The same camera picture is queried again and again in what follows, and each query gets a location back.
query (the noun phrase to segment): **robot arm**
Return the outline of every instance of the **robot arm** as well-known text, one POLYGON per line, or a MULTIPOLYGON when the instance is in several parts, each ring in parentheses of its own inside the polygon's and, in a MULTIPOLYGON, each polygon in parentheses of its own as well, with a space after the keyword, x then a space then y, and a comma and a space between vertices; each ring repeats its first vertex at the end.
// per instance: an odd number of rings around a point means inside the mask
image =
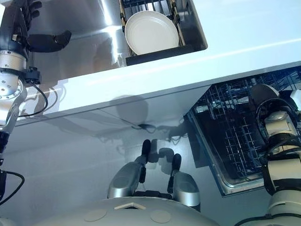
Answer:
POLYGON ((114 176, 108 190, 108 198, 120 198, 133 196, 139 182, 144 183, 145 164, 151 151, 150 140, 145 140, 142 145, 142 153, 135 161, 123 166, 114 176))
MULTIPOLYGON (((40 83, 37 68, 28 67, 29 52, 55 52, 70 41, 71 33, 28 35, 33 18, 39 16, 42 3, 36 0, 13 0, 8 7, 0 4, 0 166, 2 153, 25 101, 25 83, 40 83)), ((5 191, 6 172, 0 170, 0 200, 5 191)))
MULTIPOLYGON (((260 86, 254 86, 258 96, 262 96, 260 86)), ((296 129, 301 90, 276 93, 271 87, 263 88, 276 95, 261 100, 256 111, 258 129, 266 142, 264 186, 272 198, 266 216, 245 219, 235 226, 301 225, 301 136, 296 129)))

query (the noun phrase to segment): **dishwasher door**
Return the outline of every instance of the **dishwasher door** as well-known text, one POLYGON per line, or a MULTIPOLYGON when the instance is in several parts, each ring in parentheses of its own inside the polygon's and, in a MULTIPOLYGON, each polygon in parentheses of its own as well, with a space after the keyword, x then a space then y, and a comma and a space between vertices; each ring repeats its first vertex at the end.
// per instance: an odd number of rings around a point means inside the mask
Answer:
POLYGON ((262 187, 265 154, 255 124, 252 86, 301 89, 301 66, 214 84, 188 113, 223 196, 262 187))

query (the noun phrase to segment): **wire rack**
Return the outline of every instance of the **wire rack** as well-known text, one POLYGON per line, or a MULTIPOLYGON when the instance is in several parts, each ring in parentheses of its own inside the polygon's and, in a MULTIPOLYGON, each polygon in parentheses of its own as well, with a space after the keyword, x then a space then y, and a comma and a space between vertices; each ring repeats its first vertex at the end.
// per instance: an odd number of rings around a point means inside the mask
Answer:
POLYGON ((224 152, 237 175, 261 172, 264 141, 255 125, 256 106, 249 101, 251 87, 267 84, 278 91, 301 89, 301 67, 213 85, 198 101, 196 112, 209 111, 224 135, 224 152))
MULTIPOLYGON (((177 11, 175 0, 119 0, 120 3, 120 19, 122 22, 122 30, 125 31, 127 20, 135 13, 140 11, 156 11, 165 16, 175 24, 179 34, 179 45, 185 46, 185 40, 180 27, 180 16, 177 11)), ((131 57, 135 53, 129 47, 131 57)))

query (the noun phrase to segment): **dish rack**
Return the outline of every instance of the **dish rack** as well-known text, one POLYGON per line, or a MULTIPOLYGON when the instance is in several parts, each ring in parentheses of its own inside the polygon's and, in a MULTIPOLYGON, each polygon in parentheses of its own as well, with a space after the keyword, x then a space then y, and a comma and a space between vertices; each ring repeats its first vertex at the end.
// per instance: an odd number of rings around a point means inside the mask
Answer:
POLYGON ((277 91, 301 89, 301 67, 212 85, 190 114, 222 194, 263 186, 264 141, 255 124, 257 106, 249 99, 256 84, 277 91))
POLYGON ((122 23, 122 31, 125 32, 127 20, 135 13, 140 11, 156 11, 172 20, 179 35, 179 47, 173 49, 162 50, 159 52, 136 55, 130 47, 128 52, 130 57, 126 59, 127 65, 145 63, 151 60, 158 60, 167 57, 174 57, 194 51, 193 47, 186 46, 183 33, 180 26, 180 16, 178 14, 175 0, 119 0, 120 3, 120 19, 122 23))

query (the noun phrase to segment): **white plate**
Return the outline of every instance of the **white plate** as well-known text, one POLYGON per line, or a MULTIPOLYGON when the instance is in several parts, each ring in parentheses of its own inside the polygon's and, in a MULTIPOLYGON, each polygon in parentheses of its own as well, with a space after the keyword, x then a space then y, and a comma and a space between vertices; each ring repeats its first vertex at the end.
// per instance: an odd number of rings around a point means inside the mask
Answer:
POLYGON ((146 54, 179 45, 178 31, 165 15, 141 11, 132 15, 125 28, 129 47, 137 54, 146 54))

